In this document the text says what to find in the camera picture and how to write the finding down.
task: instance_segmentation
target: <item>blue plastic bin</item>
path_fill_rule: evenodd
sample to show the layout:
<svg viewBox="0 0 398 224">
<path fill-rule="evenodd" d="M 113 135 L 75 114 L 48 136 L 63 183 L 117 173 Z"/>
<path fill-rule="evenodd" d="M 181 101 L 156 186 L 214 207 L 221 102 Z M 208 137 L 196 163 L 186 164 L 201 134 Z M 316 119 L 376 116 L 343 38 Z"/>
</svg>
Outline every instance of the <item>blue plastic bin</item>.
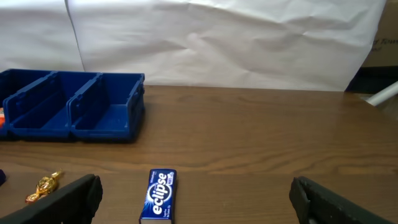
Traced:
<svg viewBox="0 0 398 224">
<path fill-rule="evenodd" d="M 68 138 L 68 102 L 97 73 L 52 72 L 4 100 L 9 130 L 21 138 Z"/>
<path fill-rule="evenodd" d="M 24 69 L 9 69 L 0 73 L 0 107 L 4 108 L 4 100 L 16 93 L 19 89 L 31 84 L 39 78 L 42 78 L 51 71 L 45 70 L 24 70 Z M 8 120 L 0 128 L 0 138 L 6 138 L 8 133 Z"/>
<path fill-rule="evenodd" d="M 70 101 L 71 132 L 80 139 L 131 140 L 144 109 L 144 74 L 102 73 Z"/>
</svg>

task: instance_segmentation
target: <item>white sheet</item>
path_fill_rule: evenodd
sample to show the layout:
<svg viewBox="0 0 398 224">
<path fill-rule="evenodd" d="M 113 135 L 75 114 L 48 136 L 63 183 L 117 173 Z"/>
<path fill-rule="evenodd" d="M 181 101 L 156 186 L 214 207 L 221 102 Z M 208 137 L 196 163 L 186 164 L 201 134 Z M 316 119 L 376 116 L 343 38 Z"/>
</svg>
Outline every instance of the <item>white sheet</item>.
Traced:
<svg viewBox="0 0 398 224">
<path fill-rule="evenodd" d="M 70 0 L 87 71 L 146 84 L 344 90 L 384 1 Z"/>
<path fill-rule="evenodd" d="M 65 0 L 1 0 L 0 29 L 0 71 L 83 70 Z"/>
</svg>

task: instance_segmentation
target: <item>blue bin divider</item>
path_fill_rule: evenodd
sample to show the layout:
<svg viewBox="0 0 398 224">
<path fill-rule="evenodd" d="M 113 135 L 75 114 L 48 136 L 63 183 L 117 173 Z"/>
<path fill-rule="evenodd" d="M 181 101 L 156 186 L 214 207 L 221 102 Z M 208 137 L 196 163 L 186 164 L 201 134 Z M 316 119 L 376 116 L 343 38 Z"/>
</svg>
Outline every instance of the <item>blue bin divider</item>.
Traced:
<svg viewBox="0 0 398 224">
<path fill-rule="evenodd" d="M 22 138 L 67 138 L 70 98 L 97 73 L 52 72 L 5 99 L 9 130 Z"/>
<path fill-rule="evenodd" d="M 5 99 L 15 94 L 21 88 L 31 84 L 39 78 L 52 73 L 47 70 L 9 69 L 0 73 L 0 107 L 5 108 Z M 9 120 L 0 128 L 0 138 L 6 138 L 9 129 Z"/>
<path fill-rule="evenodd" d="M 102 73 L 70 100 L 71 132 L 81 139 L 130 140 L 144 109 L 144 74 Z"/>
</svg>

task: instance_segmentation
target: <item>white pipe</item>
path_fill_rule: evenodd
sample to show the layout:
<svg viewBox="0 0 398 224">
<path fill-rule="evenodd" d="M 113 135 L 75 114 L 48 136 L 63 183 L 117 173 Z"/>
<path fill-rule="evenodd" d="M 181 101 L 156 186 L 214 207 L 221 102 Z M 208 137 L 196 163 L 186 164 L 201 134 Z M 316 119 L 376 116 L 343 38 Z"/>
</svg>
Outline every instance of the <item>white pipe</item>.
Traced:
<svg viewBox="0 0 398 224">
<path fill-rule="evenodd" d="M 372 104 L 373 106 L 377 106 L 397 93 L 398 93 L 398 81 L 392 84 L 391 86 L 381 90 L 379 93 L 376 93 L 366 101 Z"/>
</svg>

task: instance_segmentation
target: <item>gold foil wrapper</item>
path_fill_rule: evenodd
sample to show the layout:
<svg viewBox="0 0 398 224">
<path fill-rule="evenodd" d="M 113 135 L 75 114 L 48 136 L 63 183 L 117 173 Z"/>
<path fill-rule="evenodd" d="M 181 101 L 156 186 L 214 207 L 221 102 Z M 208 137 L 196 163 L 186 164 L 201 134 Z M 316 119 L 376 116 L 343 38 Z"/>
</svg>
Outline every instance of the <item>gold foil wrapper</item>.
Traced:
<svg viewBox="0 0 398 224">
<path fill-rule="evenodd" d="M 43 177 L 36 185 L 36 193 L 28 195 L 25 203 L 31 204 L 36 202 L 41 197 L 51 194 L 58 188 L 58 179 L 62 175 L 62 170 L 51 174 L 51 177 Z"/>
</svg>

